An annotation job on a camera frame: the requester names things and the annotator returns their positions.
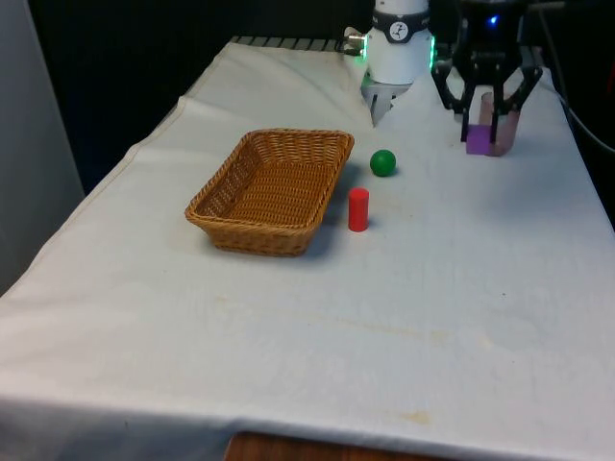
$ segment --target black background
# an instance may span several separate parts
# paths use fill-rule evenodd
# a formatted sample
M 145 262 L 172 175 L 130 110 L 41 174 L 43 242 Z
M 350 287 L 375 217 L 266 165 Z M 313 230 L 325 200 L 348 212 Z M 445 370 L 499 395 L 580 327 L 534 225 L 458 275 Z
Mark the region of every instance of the black background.
M 582 0 L 571 0 L 583 4 Z M 606 93 L 615 58 L 615 2 L 549 12 L 571 106 L 615 144 L 615 101 Z M 86 191 L 147 136 L 231 36 L 340 37 L 367 31 L 373 0 L 30 0 Z M 431 0 L 438 40 L 454 41 L 454 0 Z M 535 17 L 528 38 L 545 45 Z M 547 62 L 551 57 L 546 52 Z M 575 132 L 615 224 L 615 156 Z

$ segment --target wicker basket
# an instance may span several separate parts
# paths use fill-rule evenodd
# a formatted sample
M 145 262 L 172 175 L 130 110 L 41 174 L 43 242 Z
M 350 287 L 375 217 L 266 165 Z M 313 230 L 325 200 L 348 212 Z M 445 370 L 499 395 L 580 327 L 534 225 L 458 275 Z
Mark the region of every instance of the wicker basket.
M 185 210 L 221 249 L 300 255 L 355 144 L 343 132 L 247 133 Z

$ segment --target transparent cup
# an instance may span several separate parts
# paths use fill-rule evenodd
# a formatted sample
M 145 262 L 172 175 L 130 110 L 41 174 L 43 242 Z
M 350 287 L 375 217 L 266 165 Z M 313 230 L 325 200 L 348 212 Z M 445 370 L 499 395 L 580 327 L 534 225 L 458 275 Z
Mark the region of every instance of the transparent cup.
M 501 157 L 506 155 L 515 144 L 517 137 L 517 126 L 519 125 L 520 113 L 511 111 L 504 120 L 498 124 L 498 135 L 496 136 L 496 144 L 489 151 L 490 157 Z M 479 125 L 491 126 L 493 117 L 493 93 L 484 93 L 480 99 L 480 117 Z

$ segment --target red cylinder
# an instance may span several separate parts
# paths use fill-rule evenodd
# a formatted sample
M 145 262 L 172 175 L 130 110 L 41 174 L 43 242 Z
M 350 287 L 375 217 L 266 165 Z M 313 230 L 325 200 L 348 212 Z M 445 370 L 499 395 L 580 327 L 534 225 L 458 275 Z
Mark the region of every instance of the red cylinder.
M 369 226 L 369 190 L 355 187 L 348 196 L 348 229 L 363 232 Z

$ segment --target table surface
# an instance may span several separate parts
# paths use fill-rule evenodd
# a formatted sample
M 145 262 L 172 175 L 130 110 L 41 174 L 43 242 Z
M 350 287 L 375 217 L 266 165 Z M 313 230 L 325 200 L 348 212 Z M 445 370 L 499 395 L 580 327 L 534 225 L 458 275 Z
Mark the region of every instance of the table surface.
M 429 75 L 374 129 L 353 65 L 228 45 L 80 205 L 0 300 L 12 441 L 116 437 L 134 459 L 253 430 L 467 459 L 612 456 L 615 240 L 549 73 L 513 151 L 477 158 Z M 273 127 L 355 136 L 325 222 L 299 258 L 218 251 L 184 209 L 244 133 Z M 381 148 L 394 178 L 369 171 Z M 359 234 L 353 185 L 371 192 Z

